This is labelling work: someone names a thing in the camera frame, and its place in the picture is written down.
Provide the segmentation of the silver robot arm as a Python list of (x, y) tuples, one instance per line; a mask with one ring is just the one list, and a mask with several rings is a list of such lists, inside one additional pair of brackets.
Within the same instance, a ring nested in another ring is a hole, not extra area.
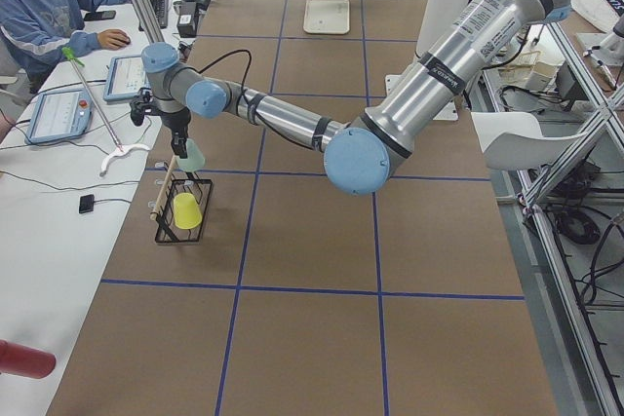
[(472, 0), (432, 47), (410, 64), (390, 94), (341, 124), (243, 83), (202, 76), (159, 42), (141, 54), (149, 87), (131, 104), (140, 124), (157, 116), (171, 131), (179, 157), (187, 154), (193, 116), (223, 112), (263, 126), (298, 146), (321, 152), (327, 177), (349, 194), (378, 190), (408, 159), (416, 136), (488, 66), (524, 26), (564, 19), (570, 0)]

